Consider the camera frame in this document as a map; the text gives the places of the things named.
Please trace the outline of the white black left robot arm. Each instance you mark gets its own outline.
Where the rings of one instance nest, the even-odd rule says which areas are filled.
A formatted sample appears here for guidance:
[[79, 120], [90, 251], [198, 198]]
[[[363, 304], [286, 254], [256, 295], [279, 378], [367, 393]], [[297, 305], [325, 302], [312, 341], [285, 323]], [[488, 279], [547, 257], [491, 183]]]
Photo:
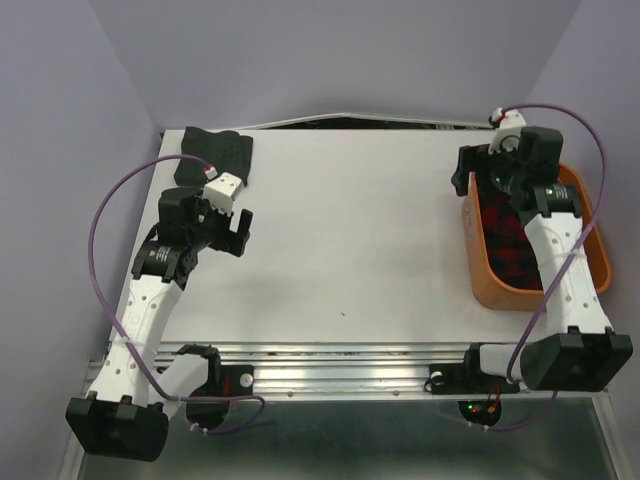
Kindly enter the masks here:
[[152, 462], [162, 452], [169, 420], [182, 403], [227, 409], [234, 398], [216, 395], [222, 385], [216, 348], [185, 345], [172, 365], [155, 376], [152, 365], [168, 319], [207, 248], [240, 257], [252, 213], [231, 228], [243, 185], [214, 180], [203, 188], [171, 188], [158, 201], [158, 221], [132, 267], [128, 298], [103, 367], [82, 398], [69, 401], [66, 420], [86, 453]]

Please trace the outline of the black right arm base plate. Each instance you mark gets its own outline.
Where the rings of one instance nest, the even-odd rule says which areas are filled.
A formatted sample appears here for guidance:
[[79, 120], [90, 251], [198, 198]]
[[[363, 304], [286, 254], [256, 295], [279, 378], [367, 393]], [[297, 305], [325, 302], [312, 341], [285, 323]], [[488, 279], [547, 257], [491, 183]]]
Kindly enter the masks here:
[[517, 394], [520, 387], [464, 363], [433, 363], [424, 390], [434, 395]]

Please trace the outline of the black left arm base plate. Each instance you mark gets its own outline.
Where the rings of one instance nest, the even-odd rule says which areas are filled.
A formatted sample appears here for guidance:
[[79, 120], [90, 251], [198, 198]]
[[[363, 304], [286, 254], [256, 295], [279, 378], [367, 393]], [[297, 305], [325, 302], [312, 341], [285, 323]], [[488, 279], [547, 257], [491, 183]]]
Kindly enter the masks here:
[[191, 397], [238, 397], [253, 394], [253, 365], [225, 365], [211, 367], [205, 382], [198, 386]]

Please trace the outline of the dark grey dotted skirt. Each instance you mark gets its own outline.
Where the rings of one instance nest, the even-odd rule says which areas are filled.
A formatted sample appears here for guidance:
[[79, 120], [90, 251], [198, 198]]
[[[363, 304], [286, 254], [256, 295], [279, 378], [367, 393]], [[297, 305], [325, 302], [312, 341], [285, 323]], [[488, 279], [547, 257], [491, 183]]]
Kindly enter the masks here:
[[[217, 133], [189, 126], [181, 142], [181, 153], [191, 155], [212, 165], [218, 174], [229, 173], [247, 186], [251, 171], [254, 140], [236, 131]], [[206, 183], [204, 166], [195, 160], [181, 159], [174, 172], [179, 187], [201, 188]]]

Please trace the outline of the red black plaid skirt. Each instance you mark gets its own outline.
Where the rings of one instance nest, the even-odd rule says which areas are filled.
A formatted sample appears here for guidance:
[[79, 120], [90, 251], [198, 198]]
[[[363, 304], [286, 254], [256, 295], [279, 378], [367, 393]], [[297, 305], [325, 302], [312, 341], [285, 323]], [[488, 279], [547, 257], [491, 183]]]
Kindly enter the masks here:
[[481, 222], [492, 272], [507, 286], [541, 290], [542, 284], [530, 242], [509, 196], [486, 176], [476, 178]]

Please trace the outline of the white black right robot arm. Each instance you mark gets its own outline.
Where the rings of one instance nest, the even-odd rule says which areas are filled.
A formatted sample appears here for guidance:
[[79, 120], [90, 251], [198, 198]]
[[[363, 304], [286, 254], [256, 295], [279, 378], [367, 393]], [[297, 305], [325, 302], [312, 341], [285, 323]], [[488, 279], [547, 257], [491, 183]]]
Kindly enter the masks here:
[[463, 146], [451, 178], [458, 196], [475, 176], [507, 195], [535, 255], [546, 317], [543, 338], [480, 343], [460, 366], [463, 384], [482, 390], [496, 377], [531, 390], [600, 392], [633, 354], [604, 312], [583, 247], [593, 226], [583, 222], [577, 188], [559, 179], [562, 134], [543, 127], [498, 131], [489, 144]]

